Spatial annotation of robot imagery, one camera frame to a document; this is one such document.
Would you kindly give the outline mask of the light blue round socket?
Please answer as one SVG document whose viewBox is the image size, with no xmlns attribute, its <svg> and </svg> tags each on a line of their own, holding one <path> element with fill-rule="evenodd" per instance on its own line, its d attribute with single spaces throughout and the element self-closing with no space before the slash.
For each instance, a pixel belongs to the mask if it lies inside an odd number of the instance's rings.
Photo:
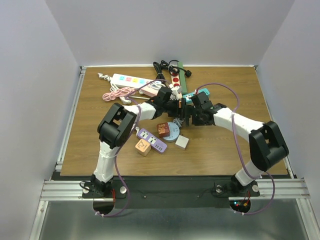
<svg viewBox="0 0 320 240">
<path fill-rule="evenodd" d="M 169 127 L 169 136 L 163 137 L 163 139 L 167 142 L 175 142 L 180 135 L 180 128 L 174 122 L 167 122 Z"/>
</svg>

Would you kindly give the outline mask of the dark red cube socket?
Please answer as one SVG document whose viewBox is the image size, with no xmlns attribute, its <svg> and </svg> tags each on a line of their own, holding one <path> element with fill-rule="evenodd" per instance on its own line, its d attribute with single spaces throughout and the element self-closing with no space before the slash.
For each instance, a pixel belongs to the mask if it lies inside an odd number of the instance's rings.
<svg viewBox="0 0 320 240">
<path fill-rule="evenodd" d="M 165 138 L 170 135 L 170 127 L 167 122 L 157 124 L 156 128 L 160 138 Z"/>
</svg>

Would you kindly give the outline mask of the peach cube socket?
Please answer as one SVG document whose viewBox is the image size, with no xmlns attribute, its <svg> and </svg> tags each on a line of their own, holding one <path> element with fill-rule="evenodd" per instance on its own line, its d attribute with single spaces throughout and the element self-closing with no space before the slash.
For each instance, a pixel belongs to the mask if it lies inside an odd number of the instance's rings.
<svg viewBox="0 0 320 240">
<path fill-rule="evenodd" d="M 143 157 L 146 157 L 151 151 L 151 145 L 148 141 L 144 139 L 140 139 L 135 145 L 135 149 L 140 155 L 142 155 Z"/>
</svg>

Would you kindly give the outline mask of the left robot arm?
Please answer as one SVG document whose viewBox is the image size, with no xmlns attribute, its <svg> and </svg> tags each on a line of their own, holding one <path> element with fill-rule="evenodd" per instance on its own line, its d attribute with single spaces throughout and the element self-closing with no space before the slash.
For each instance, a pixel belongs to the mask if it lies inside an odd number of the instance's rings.
<svg viewBox="0 0 320 240">
<path fill-rule="evenodd" d="M 161 87 L 156 96 L 136 105 L 114 103 L 97 127 L 100 148 L 90 189 L 100 197 L 111 193 L 115 159 L 139 121 L 154 120 L 163 113 L 183 120 L 186 105 L 186 99 L 174 96 L 168 87 Z"/>
</svg>

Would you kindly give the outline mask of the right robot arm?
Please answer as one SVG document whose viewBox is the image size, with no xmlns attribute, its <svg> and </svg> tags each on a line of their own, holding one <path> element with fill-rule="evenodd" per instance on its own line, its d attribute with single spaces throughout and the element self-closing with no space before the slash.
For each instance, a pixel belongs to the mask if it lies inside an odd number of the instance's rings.
<svg viewBox="0 0 320 240">
<path fill-rule="evenodd" d="M 194 126 L 218 126 L 230 130 L 233 136 L 249 143 L 250 160 L 231 177 L 230 189 L 242 195 L 249 185 L 274 165 L 289 155 L 289 149 L 279 126 L 274 121 L 263 123 L 233 112 L 226 105 L 212 104 L 209 97 L 200 92 L 191 98 L 193 105 L 185 107 L 185 122 Z"/>
</svg>

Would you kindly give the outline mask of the teal power strip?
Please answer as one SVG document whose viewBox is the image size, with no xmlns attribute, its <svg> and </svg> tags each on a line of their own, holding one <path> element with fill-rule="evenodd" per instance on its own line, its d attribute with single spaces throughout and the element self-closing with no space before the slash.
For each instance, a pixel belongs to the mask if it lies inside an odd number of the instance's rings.
<svg viewBox="0 0 320 240">
<path fill-rule="evenodd" d="M 191 97 L 193 97 L 195 95 L 196 91 L 190 92 L 190 93 L 186 93 L 184 94 L 182 97 L 185 98 L 185 101 L 187 104 L 191 104 L 192 103 L 192 99 Z M 207 88 L 202 88 L 200 90 L 197 91 L 197 93 L 205 93 L 206 96 L 210 95 L 210 91 Z"/>
</svg>

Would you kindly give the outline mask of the pink power strip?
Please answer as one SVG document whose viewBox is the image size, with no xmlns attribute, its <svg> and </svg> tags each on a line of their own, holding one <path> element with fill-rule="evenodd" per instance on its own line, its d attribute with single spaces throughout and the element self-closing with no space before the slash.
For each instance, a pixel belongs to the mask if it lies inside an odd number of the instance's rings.
<svg viewBox="0 0 320 240">
<path fill-rule="evenodd" d="M 149 87 L 149 86 L 145 86 L 143 88 L 141 88 L 139 90 L 139 93 L 140 94 L 143 94 L 143 95 L 146 95 L 146 96 L 149 96 L 149 97 L 155 97 L 159 92 L 159 89 L 154 89 L 152 87 Z"/>
</svg>

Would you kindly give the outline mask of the cream red-outlet power strip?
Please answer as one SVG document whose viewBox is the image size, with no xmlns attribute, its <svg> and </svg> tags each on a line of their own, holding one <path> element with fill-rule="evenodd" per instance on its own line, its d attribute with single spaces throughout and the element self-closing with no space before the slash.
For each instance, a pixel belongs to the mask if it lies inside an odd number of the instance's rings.
<svg viewBox="0 0 320 240">
<path fill-rule="evenodd" d="M 171 66 L 169 68 L 169 74 L 171 77 L 171 82 L 174 87 L 180 87 L 181 81 L 180 81 L 180 69 L 177 68 L 177 66 Z"/>
</svg>

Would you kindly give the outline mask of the white cube adapter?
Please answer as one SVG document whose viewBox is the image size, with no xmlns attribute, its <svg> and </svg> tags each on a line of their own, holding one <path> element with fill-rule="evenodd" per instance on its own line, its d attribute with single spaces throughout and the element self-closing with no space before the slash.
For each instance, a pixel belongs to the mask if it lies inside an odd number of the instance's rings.
<svg viewBox="0 0 320 240">
<path fill-rule="evenodd" d="M 181 148 L 183 150 L 186 149 L 187 145 L 189 143 L 189 138 L 183 136 L 183 135 L 179 135 L 178 138 L 176 139 L 175 141 L 175 145 L 178 147 L 178 148 Z"/>
</svg>

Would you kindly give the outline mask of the green power strip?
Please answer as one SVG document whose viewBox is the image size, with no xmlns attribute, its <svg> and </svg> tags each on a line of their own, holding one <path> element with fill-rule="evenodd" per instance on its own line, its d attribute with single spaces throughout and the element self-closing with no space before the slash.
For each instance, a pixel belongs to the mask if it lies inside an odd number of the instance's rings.
<svg viewBox="0 0 320 240">
<path fill-rule="evenodd" d="M 181 61 L 177 62 L 177 66 L 179 67 L 179 80 L 180 80 L 180 85 L 182 88 L 182 94 L 185 95 L 187 94 L 187 83 L 186 83 L 186 75 L 185 75 L 185 69 L 183 66 L 183 63 Z"/>
</svg>

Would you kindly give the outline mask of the purple power strip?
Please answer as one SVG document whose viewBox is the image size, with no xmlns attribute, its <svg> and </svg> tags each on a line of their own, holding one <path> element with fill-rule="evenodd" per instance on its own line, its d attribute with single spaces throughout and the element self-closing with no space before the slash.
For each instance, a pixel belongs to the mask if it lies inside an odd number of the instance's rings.
<svg viewBox="0 0 320 240">
<path fill-rule="evenodd" d="M 144 128 L 138 130 L 136 136 L 139 139 L 147 141 L 150 144 L 151 148 L 160 154 L 163 154 L 168 147 L 166 143 L 164 143 L 162 140 L 160 140 Z"/>
</svg>

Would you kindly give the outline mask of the white multicolour power strip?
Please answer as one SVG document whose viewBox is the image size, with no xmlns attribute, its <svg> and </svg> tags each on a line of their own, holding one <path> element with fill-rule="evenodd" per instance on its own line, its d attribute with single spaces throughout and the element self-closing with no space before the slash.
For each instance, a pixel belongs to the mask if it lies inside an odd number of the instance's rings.
<svg viewBox="0 0 320 240">
<path fill-rule="evenodd" d="M 115 73 L 111 77 L 110 83 L 113 85 L 116 85 L 118 88 L 129 87 L 129 88 L 138 89 L 146 85 L 150 81 L 151 81 L 150 79 L 146 79 L 146 78 Z"/>
</svg>

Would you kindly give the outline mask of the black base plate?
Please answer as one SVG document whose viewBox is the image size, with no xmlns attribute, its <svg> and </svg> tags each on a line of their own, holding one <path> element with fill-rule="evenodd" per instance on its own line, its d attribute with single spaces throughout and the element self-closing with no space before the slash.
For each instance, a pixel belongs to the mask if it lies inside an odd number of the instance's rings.
<svg viewBox="0 0 320 240">
<path fill-rule="evenodd" d="M 115 176 L 105 187 L 82 181 L 82 197 L 96 211 L 121 209 L 229 208 L 255 197 L 250 185 L 237 186 L 232 176 Z"/>
</svg>

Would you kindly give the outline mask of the right aluminium frame rail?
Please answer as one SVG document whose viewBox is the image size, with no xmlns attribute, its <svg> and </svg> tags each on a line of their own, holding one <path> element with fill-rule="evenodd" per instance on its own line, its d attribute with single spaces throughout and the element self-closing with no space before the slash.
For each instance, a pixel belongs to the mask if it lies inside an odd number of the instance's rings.
<svg viewBox="0 0 320 240">
<path fill-rule="evenodd" d="M 260 199 L 270 199 L 273 193 L 273 183 L 270 179 L 259 179 L 257 181 Z M 274 199 L 310 199 L 307 184 L 303 178 L 275 179 Z"/>
</svg>

